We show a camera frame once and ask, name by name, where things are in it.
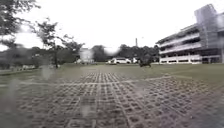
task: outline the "white car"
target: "white car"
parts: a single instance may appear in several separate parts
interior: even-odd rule
[[[131,60],[129,60],[127,58],[113,58],[111,60],[111,63],[114,63],[114,64],[130,64]]]
[[[133,62],[134,64],[137,64],[137,63],[138,63],[138,60],[137,60],[136,58],[133,58],[132,62]]]
[[[108,60],[108,61],[106,62],[106,64],[109,64],[109,65],[114,65],[114,63],[113,63],[113,61],[112,61],[112,60]]]

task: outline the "distant building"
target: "distant building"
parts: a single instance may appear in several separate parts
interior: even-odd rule
[[[84,63],[92,63],[93,62],[93,51],[88,48],[81,48],[80,52],[80,59]]]
[[[195,16],[196,24],[157,42],[160,63],[224,63],[224,14],[206,5]]]

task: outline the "multi-story building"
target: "multi-story building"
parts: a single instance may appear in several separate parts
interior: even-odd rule
[[[206,5],[195,16],[196,24],[157,42],[160,63],[224,62],[224,14]]]
[[[83,63],[93,62],[93,51],[88,48],[81,48],[79,51],[80,59]]]

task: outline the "tree trunk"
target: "tree trunk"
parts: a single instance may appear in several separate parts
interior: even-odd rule
[[[54,51],[54,64],[55,64],[55,68],[58,69],[57,49]]]

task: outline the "car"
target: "car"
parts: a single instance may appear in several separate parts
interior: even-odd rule
[[[108,60],[108,61],[106,62],[106,64],[107,64],[107,65],[116,65],[116,63],[113,63],[113,60]]]
[[[138,59],[137,58],[133,58],[132,62],[133,62],[133,64],[137,64],[138,63]]]
[[[78,60],[75,61],[74,63],[76,63],[76,64],[81,64],[81,63],[82,63],[82,60],[81,60],[81,59],[78,59]]]
[[[119,58],[113,58],[111,60],[111,63],[114,63],[114,64],[130,64],[131,60],[127,59],[127,58],[119,57]]]

